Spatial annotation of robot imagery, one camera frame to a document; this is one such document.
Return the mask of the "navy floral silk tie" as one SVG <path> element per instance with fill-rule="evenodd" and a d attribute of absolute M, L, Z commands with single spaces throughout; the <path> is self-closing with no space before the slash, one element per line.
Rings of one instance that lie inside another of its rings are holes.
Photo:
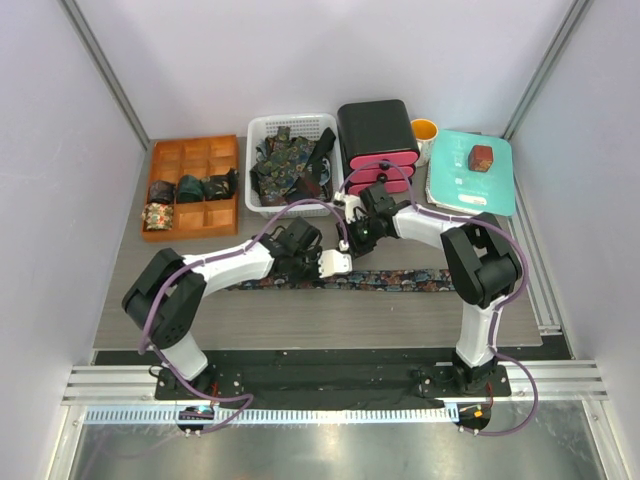
<path fill-rule="evenodd" d="M 247 280 L 227 287 L 227 291 L 258 290 L 344 290 L 391 293 L 431 293 L 455 290 L 446 269 L 360 270 L 314 280 L 291 281 L 286 277 Z"/>

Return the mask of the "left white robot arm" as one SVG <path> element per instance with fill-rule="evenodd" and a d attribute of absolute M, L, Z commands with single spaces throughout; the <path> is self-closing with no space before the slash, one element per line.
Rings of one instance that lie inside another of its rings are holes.
<path fill-rule="evenodd" d="M 190 398 L 205 397 L 213 385 L 209 361 L 191 326 L 203 298 L 248 281 L 319 277 L 322 233 L 302 218 L 234 248 L 179 255 L 165 248 L 152 258 L 122 300 L 122 308 L 143 332 L 143 345 L 160 352 L 178 372 L 178 386 Z"/>

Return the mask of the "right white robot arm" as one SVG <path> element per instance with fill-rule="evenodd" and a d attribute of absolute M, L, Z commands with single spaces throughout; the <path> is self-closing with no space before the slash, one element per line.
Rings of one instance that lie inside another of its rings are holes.
<path fill-rule="evenodd" d="M 372 252 L 382 238 L 412 240 L 444 253 L 463 302 L 451 380 L 462 394 L 484 391 L 497 369 L 503 308 L 526 285 L 526 260 L 517 243 L 491 214 L 447 215 L 411 200 L 397 202 L 380 183 L 358 195 L 337 193 L 334 203 L 344 209 L 339 232 L 354 258 Z"/>

